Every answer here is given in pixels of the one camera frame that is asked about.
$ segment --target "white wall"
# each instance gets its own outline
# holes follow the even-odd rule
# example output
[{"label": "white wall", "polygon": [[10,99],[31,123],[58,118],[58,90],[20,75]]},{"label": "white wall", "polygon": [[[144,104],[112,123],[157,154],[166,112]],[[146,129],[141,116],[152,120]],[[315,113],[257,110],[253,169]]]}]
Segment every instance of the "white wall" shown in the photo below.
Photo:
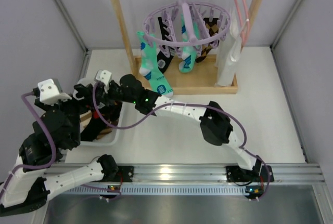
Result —
[{"label": "white wall", "polygon": [[[120,0],[133,46],[147,14],[175,0]],[[228,7],[232,0],[200,0]],[[121,48],[123,43],[110,0],[63,0],[88,47]],[[270,45],[295,0],[263,0],[248,45]]]},{"label": "white wall", "polygon": [[[32,133],[33,117],[20,95],[50,77],[72,92],[83,52],[53,0],[0,0],[0,181]],[[30,215],[0,218],[1,224],[29,223]]]},{"label": "white wall", "polygon": [[305,0],[276,47],[307,155],[333,195],[333,0]]}]

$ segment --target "black sock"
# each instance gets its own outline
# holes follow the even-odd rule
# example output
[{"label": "black sock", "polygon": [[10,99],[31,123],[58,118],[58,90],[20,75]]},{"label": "black sock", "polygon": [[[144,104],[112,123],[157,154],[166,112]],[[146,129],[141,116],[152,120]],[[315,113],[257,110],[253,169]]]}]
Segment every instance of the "black sock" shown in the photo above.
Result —
[{"label": "black sock", "polygon": [[[209,30],[209,35],[212,37],[215,33],[219,32],[219,27],[217,26],[218,18],[213,18],[212,22],[209,22],[209,18],[203,19],[206,23],[206,28]],[[204,59],[207,57],[207,54],[210,52],[210,50],[213,49],[210,45],[207,47],[202,46],[202,52],[201,56],[196,58],[196,62],[200,63],[204,61]]]},{"label": "black sock", "polygon": [[[169,33],[164,29],[164,27],[166,28],[167,26],[163,23],[162,21],[162,17],[158,17],[158,22],[160,25],[160,29],[161,29],[161,34],[162,34],[162,40],[164,41],[168,41],[167,38],[165,38],[165,36],[167,36]],[[161,73],[164,73],[167,68],[169,67],[171,60],[173,59],[175,53],[174,50],[172,48],[167,47],[170,50],[170,57],[166,57],[162,51],[160,51],[157,54],[157,64],[158,64],[158,69],[161,71]]]}]

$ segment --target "gray floor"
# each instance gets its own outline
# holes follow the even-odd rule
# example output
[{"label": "gray floor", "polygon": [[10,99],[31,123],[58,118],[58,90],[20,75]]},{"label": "gray floor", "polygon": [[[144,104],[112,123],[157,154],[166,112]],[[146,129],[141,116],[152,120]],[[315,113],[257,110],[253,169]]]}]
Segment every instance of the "gray floor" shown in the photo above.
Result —
[{"label": "gray floor", "polygon": [[258,203],[231,196],[126,195],[110,203],[88,197],[56,197],[44,224],[323,223],[310,186],[273,186]]}]

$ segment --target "teal sock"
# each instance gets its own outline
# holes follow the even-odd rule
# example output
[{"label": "teal sock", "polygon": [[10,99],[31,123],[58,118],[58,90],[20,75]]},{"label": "teal sock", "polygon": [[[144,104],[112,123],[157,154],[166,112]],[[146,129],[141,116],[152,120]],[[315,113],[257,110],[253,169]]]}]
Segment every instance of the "teal sock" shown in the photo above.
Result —
[{"label": "teal sock", "polygon": [[148,80],[153,91],[166,97],[172,97],[173,89],[158,68],[157,53],[159,52],[159,49],[156,48],[156,43],[154,42],[153,48],[151,48],[144,40],[144,33],[142,31],[137,32],[137,36],[141,43],[142,60],[139,73]]},{"label": "teal sock", "polygon": [[[194,33],[196,37],[199,37],[198,26],[196,23],[193,23]],[[188,41],[188,36],[185,28],[184,16],[182,15],[182,38],[184,42]],[[180,72],[187,73],[192,71],[195,60],[197,57],[197,52],[192,46],[185,46],[183,48],[182,59],[183,61],[179,63]]]}]

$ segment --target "round sock hanger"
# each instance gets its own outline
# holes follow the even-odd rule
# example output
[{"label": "round sock hanger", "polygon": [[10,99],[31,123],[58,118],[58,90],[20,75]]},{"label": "round sock hanger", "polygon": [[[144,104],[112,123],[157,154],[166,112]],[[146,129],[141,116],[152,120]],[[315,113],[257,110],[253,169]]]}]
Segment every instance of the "round sock hanger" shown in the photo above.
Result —
[{"label": "round sock hanger", "polygon": [[[188,35],[187,42],[177,41],[173,26],[173,21],[179,16],[179,8],[182,9],[184,16],[186,33]],[[206,28],[206,23],[204,22],[204,17],[207,15],[213,18],[214,15],[217,16],[217,26],[219,27],[219,32],[213,36],[209,35],[209,31]],[[158,17],[162,17],[162,21],[165,24],[164,28],[168,32],[168,36],[165,36],[167,40],[162,40],[152,36],[155,33],[155,20]],[[149,46],[153,46],[155,42],[160,50],[166,57],[170,56],[170,48],[174,49],[178,57],[182,56],[183,47],[193,46],[198,55],[201,55],[202,45],[211,45],[214,49],[217,48],[219,39],[224,40],[227,31],[230,28],[230,14],[222,7],[206,2],[188,2],[187,0],[177,0],[173,4],[169,4],[160,7],[153,12],[151,12],[143,22],[144,30],[144,40]],[[195,35],[194,24],[198,28],[198,36]]]}]

